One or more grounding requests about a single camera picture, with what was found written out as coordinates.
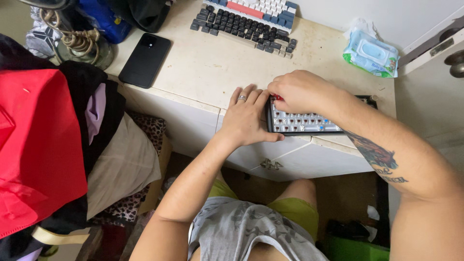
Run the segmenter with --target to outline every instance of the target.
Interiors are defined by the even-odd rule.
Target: ring
[[[238,101],[238,100],[244,100],[244,101],[246,101],[246,96],[240,95],[240,96],[238,97],[237,101]]]

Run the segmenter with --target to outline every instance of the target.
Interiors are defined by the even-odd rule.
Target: gray t-shirt
[[[246,261],[262,242],[291,261],[328,261],[295,222],[266,206],[223,196],[207,199],[193,220],[189,242],[189,260],[201,245],[201,261]]]

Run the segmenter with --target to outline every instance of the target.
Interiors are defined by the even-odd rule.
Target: person
[[[262,206],[239,201],[218,176],[238,147],[284,139],[260,127],[269,94],[284,99],[275,101],[278,110],[314,112],[336,123],[373,169],[401,192],[390,260],[463,260],[464,193],[449,163],[395,119],[313,73],[294,71],[276,77],[264,91],[252,85],[235,90],[222,128],[172,184],[131,261],[327,260],[314,246],[317,211],[311,181],[293,182],[275,202]]]

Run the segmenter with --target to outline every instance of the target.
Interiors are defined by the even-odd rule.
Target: cable
[[[66,46],[66,48],[68,49],[68,52],[72,56],[76,58],[84,57],[85,55],[89,54],[92,51],[93,46],[95,46],[97,49],[97,54],[95,55],[95,58],[93,59],[93,61],[90,63],[91,65],[95,64],[95,62],[98,59],[98,55],[100,54],[100,47],[97,44],[97,41],[100,38],[100,33],[98,32],[96,28],[94,28],[93,30],[88,30],[88,31],[72,31],[72,32],[63,31],[59,29],[59,26],[61,25],[61,19],[56,11],[40,9],[39,14],[40,14],[40,18],[51,29],[57,30],[63,33],[63,36],[61,37],[61,41]],[[76,52],[84,52],[84,53],[82,55],[75,55],[72,52],[72,50]]]

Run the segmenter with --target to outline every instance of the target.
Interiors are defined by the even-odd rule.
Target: hand
[[[284,140],[282,134],[269,133],[261,127],[261,113],[269,98],[269,92],[267,90],[253,91],[253,88],[254,85],[251,84],[242,92],[240,87],[234,91],[222,128],[216,134],[227,139],[234,149],[262,141]],[[241,95],[247,97],[246,101],[238,100]]]
[[[284,99],[274,101],[278,110],[301,114],[323,114],[332,97],[341,91],[323,78],[303,70],[275,77],[267,89],[272,95],[278,94]]]

